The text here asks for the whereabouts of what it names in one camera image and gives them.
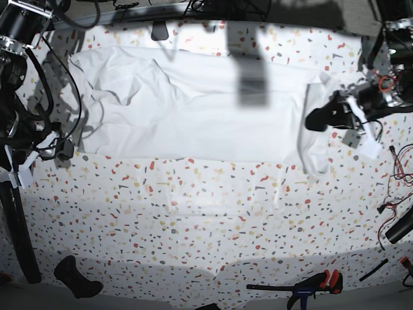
terrazzo tabletop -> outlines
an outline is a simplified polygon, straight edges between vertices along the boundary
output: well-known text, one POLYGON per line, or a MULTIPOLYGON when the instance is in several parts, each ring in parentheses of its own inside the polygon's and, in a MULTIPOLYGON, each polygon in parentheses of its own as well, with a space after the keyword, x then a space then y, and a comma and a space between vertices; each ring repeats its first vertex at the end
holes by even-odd
MULTIPOLYGON (((170 21, 167 28, 166 41, 151 40, 151 23, 46 37, 62 59, 80 50, 122 45, 162 48, 171 59, 177 50, 211 57, 245 54, 319 68, 343 85, 364 77, 356 72, 361 38, 350 34, 221 21, 170 21)), ((67 110, 66 103, 74 100, 68 76, 43 42, 35 53, 54 90, 54 117, 66 122, 76 114, 67 110)), ((29 105, 46 100, 38 79, 29 63, 19 89, 29 105)), ((393 167, 388 146, 399 150, 411 142, 412 121, 411 114, 383 120, 379 160, 344 145, 345 131, 333 130, 331 169, 319 180, 302 167, 277 163, 125 160, 78 152, 70 163, 38 159, 35 183, 21 196, 43 283, 62 286, 53 270, 69 254, 89 280, 104 284, 103 294, 161 300, 174 307, 217 303, 231 309, 256 298, 286 297, 245 286, 294 285, 325 269, 343 273, 344 290, 401 280, 405 270, 399 260, 413 258, 413 236, 397 245, 383 238, 382 251, 377 233, 391 214, 380 215, 376 208, 387 195, 393 167), (385 258, 389 264, 359 282, 385 258)), ((409 192, 394 181, 390 187, 392 195, 409 192)), ((410 204, 401 204, 399 215, 410 204)), ((22 274, 4 218, 0 229, 0 270, 18 280, 22 274)))

black cylinder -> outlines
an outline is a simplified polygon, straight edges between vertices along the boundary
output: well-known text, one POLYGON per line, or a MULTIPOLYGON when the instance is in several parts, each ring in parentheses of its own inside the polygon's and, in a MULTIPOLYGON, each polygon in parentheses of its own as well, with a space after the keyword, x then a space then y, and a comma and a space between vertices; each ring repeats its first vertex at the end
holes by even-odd
POLYGON ((41 30, 44 18, 14 5, 8 5, 1 14, 0 34, 16 41, 30 44, 41 30))
POLYGON ((413 207, 401 217, 387 232, 387 239, 395 244, 413 229, 413 207))

speckled table surface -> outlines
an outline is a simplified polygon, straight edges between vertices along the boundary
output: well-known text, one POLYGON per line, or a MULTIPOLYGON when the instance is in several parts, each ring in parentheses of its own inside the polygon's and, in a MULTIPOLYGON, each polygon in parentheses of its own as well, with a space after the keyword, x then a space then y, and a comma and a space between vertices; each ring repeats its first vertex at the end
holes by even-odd
MULTIPOLYGON (((233 57, 242 53, 262 61, 319 68, 342 84, 357 83, 360 38, 317 28, 238 22, 168 22, 170 37, 155 42, 150 23, 99 26, 83 34, 50 34, 66 59, 79 50, 123 45, 164 48, 233 57)), ((73 100, 68 78, 36 50, 52 81, 56 118, 66 120, 73 100)), ((42 97, 29 64, 19 95, 29 105, 42 97)), ((413 117, 383 120, 385 148, 410 141, 413 117)), ((54 267, 77 257, 79 270, 104 283, 104 294, 162 300, 174 307, 217 303, 245 305, 255 298, 284 293, 248 291, 246 284, 292 285, 325 269, 338 269, 345 289, 400 280, 398 260, 409 255, 412 237, 397 245, 377 231, 389 214, 376 208, 387 195, 392 156, 362 157, 342 144, 334 130, 329 143, 331 173, 311 180, 301 167, 276 163, 230 163, 185 158, 123 160, 76 155, 70 164, 37 160, 35 183, 22 192, 26 220, 44 283, 61 285, 54 267), (358 279, 388 258, 390 264, 368 280, 358 279)), ((392 182, 391 191, 408 189, 392 182)), ((399 207, 399 214, 410 202, 399 207)), ((21 276, 0 222, 0 269, 21 276)))

white cloth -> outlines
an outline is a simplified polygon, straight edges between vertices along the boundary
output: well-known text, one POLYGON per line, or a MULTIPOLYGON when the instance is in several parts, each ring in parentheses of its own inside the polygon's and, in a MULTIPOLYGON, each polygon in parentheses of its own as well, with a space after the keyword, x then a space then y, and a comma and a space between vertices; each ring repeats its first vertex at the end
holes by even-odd
POLYGON ((199 158, 304 164, 327 171, 328 133, 305 116, 337 85, 318 71, 152 48, 73 55, 87 109, 85 152, 120 158, 199 158))

